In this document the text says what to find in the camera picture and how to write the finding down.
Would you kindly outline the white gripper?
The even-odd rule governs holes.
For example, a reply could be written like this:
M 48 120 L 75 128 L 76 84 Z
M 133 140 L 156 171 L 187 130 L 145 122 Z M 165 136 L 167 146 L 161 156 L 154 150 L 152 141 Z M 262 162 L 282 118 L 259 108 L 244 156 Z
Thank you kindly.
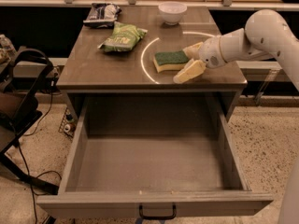
M 220 39 L 217 36 L 210 37 L 203 44 L 198 42 L 190 45 L 184 48 L 183 52 L 190 60 L 173 77 L 173 81 L 177 84 L 182 84 L 201 76 L 205 72 L 206 67 L 218 68 L 223 66 Z

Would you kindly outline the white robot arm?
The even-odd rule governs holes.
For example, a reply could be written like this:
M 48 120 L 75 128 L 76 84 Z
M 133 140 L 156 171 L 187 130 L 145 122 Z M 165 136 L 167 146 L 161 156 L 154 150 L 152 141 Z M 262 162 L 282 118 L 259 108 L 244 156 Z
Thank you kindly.
M 214 36 L 200 47 L 188 48 L 191 60 L 174 76 L 184 83 L 202 74 L 202 68 L 219 68 L 234 61 L 274 58 L 299 90 L 299 40 L 274 10 L 264 9 L 249 17 L 246 25 L 226 35 Z M 284 193 L 278 224 L 299 224 L 299 159 Z

